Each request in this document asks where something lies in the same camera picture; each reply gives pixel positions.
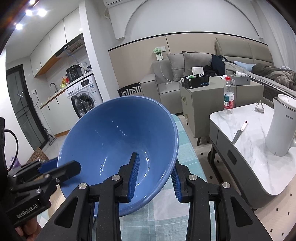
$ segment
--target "ironing board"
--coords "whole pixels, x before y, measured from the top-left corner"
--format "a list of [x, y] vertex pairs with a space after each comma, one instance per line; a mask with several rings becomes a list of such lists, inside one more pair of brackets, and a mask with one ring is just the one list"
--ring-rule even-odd
[[[182, 126], [180, 119], [172, 115], [179, 134], [178, 160], [180, 164], [189, 167], [190, 172], [206, 180], [200, 162], [194, 152], [190, 140]], [[59, 195], [52, 200], [52, 208], [58, 206], [65, 199], [62, 192], [56, 191], [54, 195]], [[210, 202], [211, 216], [211, 241], [216, 241], [216, 222], [214, 203]], [[185, 240], [188, 224], [189, 203], [181, 204], [175, 197], [171, 177], [159, 192], [159, 194], [146, 206], [138, 211], [120, 218], [120, 229], [122, 241], [176, 241]], [[48, 211], [38, 215], [38, 221], [44, 226], [48, 218]], [[93, 229], [92, 240], [95, 238], [96, 225]]]

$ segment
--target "black cable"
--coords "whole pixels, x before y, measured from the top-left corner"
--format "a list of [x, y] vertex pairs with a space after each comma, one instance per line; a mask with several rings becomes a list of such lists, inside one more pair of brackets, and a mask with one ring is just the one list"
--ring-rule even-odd
[[4, 130], [4, 132], [9, 132], [11, 135], [13, 135], [13, 137], [15, 138], [16, 144], [17, 144], [17, 152], [15, 153], [15, 158], [13, 159], [13, 162], [12, 162], [10, 168], [8, 169], [8, 171], [10, 171], [10, 170], [12, 169], [13, 165], [15, 164], [16, 159], [17, 159], [17, 154], [18, 154], [18, 141], [17, 141], [17, 137], [16, 137], [16, 135], [15, 135], [11, 130], [6, 129], [6, 130]]
[[40, 105], [40, 106], [37, 106], [37, 104], [38, 104], [38, 102], [39, 102], [39, 98], [38, 98], [38, 95], [37, 95], [37, 91], [35, 91], [35, 93], [36, 93], [36, 97], [37, 97], [37, 99], [38, 99], [38, 101], [37, 101], [37, 103], [36, 103], [35, 106], [38, 107], [38, 108], [40, 108], [41, 105]]

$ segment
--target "side table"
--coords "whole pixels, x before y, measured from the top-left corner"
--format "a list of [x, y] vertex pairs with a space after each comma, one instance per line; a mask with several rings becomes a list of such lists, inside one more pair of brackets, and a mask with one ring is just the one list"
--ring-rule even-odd
[[[265, 145], [274, 110], [264, 105], [265, 113], [255, 111], [256, 104], [234, 108], [231, 115], [219, 111], [210, 115], [212, 150], [209, 163], [223, 182], [214, 164], [216, 152], [232, 175], [242, 197], [251, 208], [264, 207], [279, 195], [296, 174], [296, 148], [279, 157]], [[232, 140], [244, 121], [248, 125], [233, 144]]]
[[[197, 145], [201, 137], [209, 136], [211, 113], [223, 110], [225, 80], [209, 77], [210, 85], [186, 89], [179, 81], [183, 115], [187, 120]], [[251, 81], [251, 85], [234, 86], [234, 106], [243, 106], [259, 102], [263, 98], [263, 85]]]

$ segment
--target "metal screw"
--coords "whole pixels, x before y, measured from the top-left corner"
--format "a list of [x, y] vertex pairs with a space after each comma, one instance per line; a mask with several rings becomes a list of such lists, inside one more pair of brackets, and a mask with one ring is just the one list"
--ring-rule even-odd
[[191, 175], [188, 176], [188, 178], [189, 178], [189, 180], [191, 180], [191, 181], [195, 181], [195, 180], [197, 179], [197, 176], [191, 174]]
[[80, 183], [79, 185], [78, 185], [78, 188], [79, 189], [85, 189], [87, 187], [87, 184], [86, 183]]
[[224, 188], [230, 188], [230, 184], [229, 183], [222, 183], [222, 187], [224, 187]]
[[113, 181], [118, 181], [120, 179], [120, 176], [119, 175], [114, 175], [113, 177], [112, 177], [112, 180]]

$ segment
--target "washing machine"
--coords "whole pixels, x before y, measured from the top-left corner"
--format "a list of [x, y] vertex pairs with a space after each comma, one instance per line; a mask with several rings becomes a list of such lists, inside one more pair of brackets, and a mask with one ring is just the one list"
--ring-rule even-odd
[[103, 103], [94, 75], [85, 77], [66, 89], [67, 97], [79, 118]]

